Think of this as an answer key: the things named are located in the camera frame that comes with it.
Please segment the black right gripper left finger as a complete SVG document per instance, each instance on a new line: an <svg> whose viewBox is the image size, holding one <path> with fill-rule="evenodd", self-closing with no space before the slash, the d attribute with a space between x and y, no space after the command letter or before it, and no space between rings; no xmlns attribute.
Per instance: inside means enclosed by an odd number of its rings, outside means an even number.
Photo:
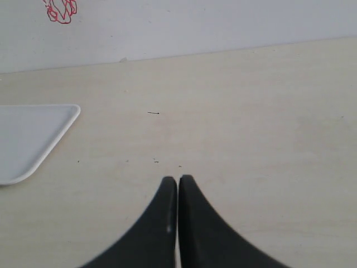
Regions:
<svg viewBox="0 0 357 268"><path fill-rule="evenodd" d="M177 183L164 177L135 224L84 267L175 267Z"/></svg>

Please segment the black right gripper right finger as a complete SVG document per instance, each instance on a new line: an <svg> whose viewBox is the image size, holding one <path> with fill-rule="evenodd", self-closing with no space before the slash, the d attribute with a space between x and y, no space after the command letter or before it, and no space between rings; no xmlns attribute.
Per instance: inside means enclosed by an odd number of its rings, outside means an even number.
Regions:
<svg viewBox="0 0 357 268"><path fill-rule="evenodd" d="M191 175L178 186L178 241L182 267L286 267L234 231Z"/></svg>

